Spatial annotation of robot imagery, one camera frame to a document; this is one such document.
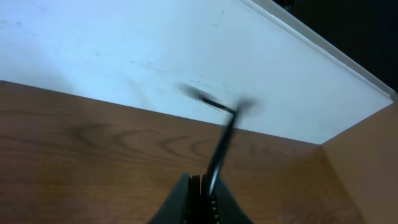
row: black plastic part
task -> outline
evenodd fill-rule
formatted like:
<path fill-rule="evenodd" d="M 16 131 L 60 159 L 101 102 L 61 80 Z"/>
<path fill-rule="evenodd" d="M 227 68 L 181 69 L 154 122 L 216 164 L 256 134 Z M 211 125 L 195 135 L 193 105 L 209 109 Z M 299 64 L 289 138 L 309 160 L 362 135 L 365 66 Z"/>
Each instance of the black plastic part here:
<path fill-rule="evenodd" d="M 201 223 L 209 223 L 209 224 L 217 224 L 219 222 L 218 218 L 218 208 L 217 208 L 217 199 L 213 194 L 211 197 L 208 197 L 208 176 L 203 174 L 201 178 Z"/>
<path fill-rule="evenodd" d="M 242 208 L 235 201 L 232 193 L 223 180 L 217 182 L 217 188 L 215 192 L 216 205 L 219 222 L 221 224 L 252 224 L 253 222 L 243 212 Z"/>
<path fill-rule="evenodd" d="M 200 176 L 194 175 L 189 180 L 189 194 L 186 209 L 186 220 L 189 224 L 200 223 Z"/>
<path fill-rule="evenodd" d="M 182 174 L 161 208 L 148 224 L 183 223 L 187 207 L 189 174 Z"/>

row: wooden surface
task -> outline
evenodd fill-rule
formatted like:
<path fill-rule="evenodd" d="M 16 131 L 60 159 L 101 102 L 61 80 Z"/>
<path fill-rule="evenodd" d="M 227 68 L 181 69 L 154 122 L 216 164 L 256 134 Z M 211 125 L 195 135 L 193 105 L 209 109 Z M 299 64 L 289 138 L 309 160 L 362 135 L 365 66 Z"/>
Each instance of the wooden surface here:
<path fill-rule="evenodd" d="M 0 223 L 145 223 L 182 172 L 204 173 L 219 133 L 0 82 Z M 221 178 L 256 223 L 364 223 L 313 144 L 239 131 Z"/>
<path fill-rule="evenodd" d="M 368 224 L 398 223 L 398 104 L 324 143 Z"/>

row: white ceiling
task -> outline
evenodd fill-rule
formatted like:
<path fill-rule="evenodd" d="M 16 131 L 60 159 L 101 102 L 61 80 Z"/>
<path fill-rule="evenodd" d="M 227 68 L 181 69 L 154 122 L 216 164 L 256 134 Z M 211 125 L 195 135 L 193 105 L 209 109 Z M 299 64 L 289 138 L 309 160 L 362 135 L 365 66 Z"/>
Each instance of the white ceiling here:
<path fill-rule="evenodd" d="M 238 0 L 0 1 L 0 79 L 321 144 L 392 103 Z"/>

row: wood grain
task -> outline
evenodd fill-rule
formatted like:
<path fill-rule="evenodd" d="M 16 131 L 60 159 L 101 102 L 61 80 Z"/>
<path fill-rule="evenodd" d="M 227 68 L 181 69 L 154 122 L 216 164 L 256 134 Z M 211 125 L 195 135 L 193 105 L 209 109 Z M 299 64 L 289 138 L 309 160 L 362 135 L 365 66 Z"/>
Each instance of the wood grain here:
<path fill-rule="evenodd" d="M 398 103 L 322 147 L 366 222 L 398 223 Z"/>
<path fill-rule="evenodd" d="M 1 223 L 145 223 L 221 128 L 0 82 Z M 238 131 L 221 173 L 256 223 L 364 223 L 316 145 Z"/>

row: white panel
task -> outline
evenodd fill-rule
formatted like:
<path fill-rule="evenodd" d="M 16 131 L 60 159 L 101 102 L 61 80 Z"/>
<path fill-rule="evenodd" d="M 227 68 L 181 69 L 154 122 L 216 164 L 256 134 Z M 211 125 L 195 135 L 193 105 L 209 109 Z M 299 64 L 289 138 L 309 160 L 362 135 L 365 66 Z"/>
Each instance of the white panel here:
<path fill-rule="evenodd" d="M 243 129 L 323 143 L 392 101 L 237 0 L 0 1 L 0 79 L 186 118 L 258 98 Z"/>

